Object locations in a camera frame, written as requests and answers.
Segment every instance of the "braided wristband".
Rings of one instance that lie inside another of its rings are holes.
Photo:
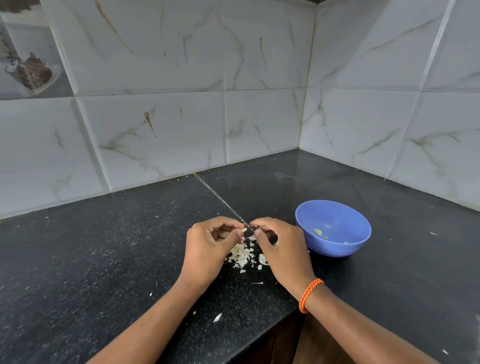
[[[322,281],[320,278],[314,279],[313,282],[308,285],[307,289],[301,296],[300,302],[299,302],[299,309],[300,309],[300,312],[302,312],[303,314],[308,313],[308,311],[305,309],[305,302],[307,302],[308,296],[313,291],[313,289],[317,286],[317,284],[320,284],[320,283],[324,284],[324,281]]]

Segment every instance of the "plastic bowl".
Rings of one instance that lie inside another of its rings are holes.
[[[370,223],[360,212],[335,201],[304,202],[297,207],[295,219],[303,230],[308,247],[331,257],[355,253],[372,234]]]

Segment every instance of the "white debris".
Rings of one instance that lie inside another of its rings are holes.
[[[228,262],[235,262],[234,268],[242,269],[245,264],[253,258],[253,249],[247,248],[244,243],[237,244],[230,251],[230,255],[227,257]]]
[[[265,258],[265,255],[263,254],[258,254],[258,261],[263,264],[264,266],[269,266],[270,264],[267,263],[267,259]]]

